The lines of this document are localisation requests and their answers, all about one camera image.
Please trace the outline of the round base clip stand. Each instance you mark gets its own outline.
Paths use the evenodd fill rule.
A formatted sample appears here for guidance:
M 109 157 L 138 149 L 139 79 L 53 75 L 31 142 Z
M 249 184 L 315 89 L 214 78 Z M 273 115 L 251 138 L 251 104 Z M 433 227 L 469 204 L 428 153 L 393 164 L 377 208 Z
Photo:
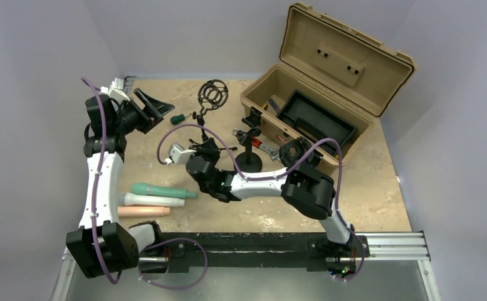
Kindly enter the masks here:
M 245 132 L 234 129 L 232 133 L 238 139 L 239 144 L 245 148 L 243 153 L 236 156 L 234 167 L 238 166 L 242 172 L 261 172 L 263 168 L 262 160 L 252 150 L 253 141 L 261 134 L 261 130 L 251 128 Z

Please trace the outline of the black tripod mic stand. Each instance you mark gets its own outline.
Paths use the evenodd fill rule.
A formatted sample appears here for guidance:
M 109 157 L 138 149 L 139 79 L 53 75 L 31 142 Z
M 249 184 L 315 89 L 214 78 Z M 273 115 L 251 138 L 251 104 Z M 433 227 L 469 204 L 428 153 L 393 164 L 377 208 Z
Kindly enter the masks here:
M 197 121 L 198 125 L 204 126 L 205 125 L 204 116 L 208 113 L 208 111 L 217 110 L 226 103 L 226 100 L 228 99 L 228 87 L 221 80 L 218 79 L 209 80 L 205 82 L 199 89 L 197 93 L 197 99 L 199 105 L 201 106 L 201 109 L 198 112 L 193 112 L 192 118 Z M 208 139 L 211 139 L 206 135 L 204 129 L 201 130 L 201 139 L 202 139 L 201 143 L 205 142 Z M 191 143 L 191 145 L 192 143 L 201 144 L 193 141 L 192 139 L 189 139 L 189 142 Z M 220 148 L 221 151 L 225 151 L 225 150 L 236 151 L 237 149 L 238 149 L 237 147 Z

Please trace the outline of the green microphone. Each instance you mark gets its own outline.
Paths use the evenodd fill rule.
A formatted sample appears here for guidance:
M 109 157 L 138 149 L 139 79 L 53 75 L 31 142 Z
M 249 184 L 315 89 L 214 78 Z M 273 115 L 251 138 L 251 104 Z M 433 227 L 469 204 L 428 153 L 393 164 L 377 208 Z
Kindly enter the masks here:
M 186 189 L 154 186 L 146 183 L 133 183 L 131 186 L 131 192 L 145 196 L 160 196 L 179 199 L 197 198 L 197 193 L 188 191 Z

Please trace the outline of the round base shock mount stand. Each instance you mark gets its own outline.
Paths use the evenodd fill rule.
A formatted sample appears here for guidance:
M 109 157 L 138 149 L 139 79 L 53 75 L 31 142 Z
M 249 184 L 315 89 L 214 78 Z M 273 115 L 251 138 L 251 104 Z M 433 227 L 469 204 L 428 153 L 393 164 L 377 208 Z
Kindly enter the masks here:
M 303 157 L 311 146 L 310 141 L 304 137 L 289 141 L 281 146 L 278 151 L 281 163 L 287 168 L 291 167 Z M 313 151 L 305 161 L 313 167 L 318 167 L 321 160 L 322 155 L 317 151 Z

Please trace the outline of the white microphone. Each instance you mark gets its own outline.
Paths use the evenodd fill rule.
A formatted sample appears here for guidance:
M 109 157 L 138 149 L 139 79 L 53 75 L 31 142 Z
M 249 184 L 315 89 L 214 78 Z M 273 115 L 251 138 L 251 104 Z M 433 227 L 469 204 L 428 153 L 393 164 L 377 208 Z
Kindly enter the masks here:
M 119 206 L 160 206 L 160 207 L 184 207 L 185 199 L 169 198 L 163 196 L 138 195 L 133 193 L 121 194 L 118 198 Z

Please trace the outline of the pink microphone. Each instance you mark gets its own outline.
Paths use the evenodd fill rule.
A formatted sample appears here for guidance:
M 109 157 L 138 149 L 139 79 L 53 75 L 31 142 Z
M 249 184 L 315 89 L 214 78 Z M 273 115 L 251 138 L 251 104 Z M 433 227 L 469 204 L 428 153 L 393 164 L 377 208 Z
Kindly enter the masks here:
M 162 218 L 170 215 L 171 208 L 156 206 L 119 206 L 120 218 Z

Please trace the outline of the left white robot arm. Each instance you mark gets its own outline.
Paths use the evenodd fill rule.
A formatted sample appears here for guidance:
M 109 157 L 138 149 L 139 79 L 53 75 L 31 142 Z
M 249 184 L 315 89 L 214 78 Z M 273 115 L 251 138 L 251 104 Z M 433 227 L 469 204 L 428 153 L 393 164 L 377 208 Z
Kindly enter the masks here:
M 143 107 L 122 91 L 105 87 L 85 101 L 90 119 L 83 147 L 89 172 L 87 196 L 78 229 L 66 235 L 66 247 L 87 278 L 121 274 L 137 267 L 142 251 L 157 256 L 164 250 L 156 222 L 126 229 L 118 216 L 118 182 L 126 135 L 134 130 L 146 134 L 175 108 L 139 88 L 134 94 Z

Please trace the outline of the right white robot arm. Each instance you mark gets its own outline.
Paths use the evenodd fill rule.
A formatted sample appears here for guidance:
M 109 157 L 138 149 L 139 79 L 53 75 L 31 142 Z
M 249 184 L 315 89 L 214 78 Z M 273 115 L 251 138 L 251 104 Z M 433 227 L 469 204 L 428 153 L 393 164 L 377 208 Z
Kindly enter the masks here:
M 219 149 L 189 150 L 178 162 L 199 185 L 202 193 L 220 202 L 242 201 L 254 197 L 281 197 L 299 213 L 320 222 L 325 230 L 327 248 L 337 255 L 348 251 L 365 258 L 369 247 L 346 222 L 339 207 L 343 168 L 333 180 L 307 163 L 315 150 L 311 146 L 291 167 L 270 172 L 243 172 L 239 165 L 225 171 L 216 167 Z

